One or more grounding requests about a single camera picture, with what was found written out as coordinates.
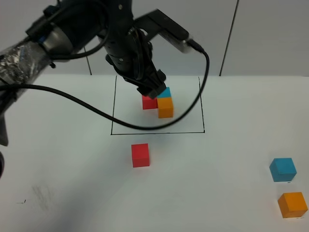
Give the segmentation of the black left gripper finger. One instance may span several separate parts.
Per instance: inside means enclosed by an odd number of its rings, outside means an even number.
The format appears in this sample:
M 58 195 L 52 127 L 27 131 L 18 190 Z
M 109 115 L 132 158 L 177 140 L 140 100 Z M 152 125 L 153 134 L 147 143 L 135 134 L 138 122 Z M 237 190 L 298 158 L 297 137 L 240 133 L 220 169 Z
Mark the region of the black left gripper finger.
M 147 87 L 145 84 L 132 83 L 137 87 L 137 91 L 151 99 L 158 97 L 164 91 L 164 83 L 160 83 L 159 85 L 154 85 L 152 87 Z
M 166 89 L 166 75 L 161 70 L 157 70 L 148 74 L 147 80 L 151 90 L 154 92 L 163 92 Z

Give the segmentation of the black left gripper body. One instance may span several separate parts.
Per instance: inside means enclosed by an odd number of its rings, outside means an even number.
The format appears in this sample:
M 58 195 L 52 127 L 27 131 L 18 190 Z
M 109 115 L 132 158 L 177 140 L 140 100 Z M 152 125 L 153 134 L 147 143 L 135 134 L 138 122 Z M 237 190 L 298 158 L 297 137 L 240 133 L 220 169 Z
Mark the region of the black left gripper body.
M 134 85 L 157 84 L 153 47 L 141 29 L 128 23 L 113 23 L 104 48 L 106 60 L 125 81 Z

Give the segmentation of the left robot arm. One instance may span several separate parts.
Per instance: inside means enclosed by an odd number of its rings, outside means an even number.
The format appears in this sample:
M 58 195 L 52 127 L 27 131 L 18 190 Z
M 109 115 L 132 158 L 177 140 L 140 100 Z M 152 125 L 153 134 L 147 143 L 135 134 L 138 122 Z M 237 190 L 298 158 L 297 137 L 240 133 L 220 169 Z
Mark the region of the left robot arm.
M 166 76 L 152 62 L 152 44 L 136 26 L 129 0 L 60 0 L 26 33 L 0 54 L 1 86 L 31 85 L 46 67 L 104 48 L 106 61 L 143 96 L 154 99 L 166 89 Z

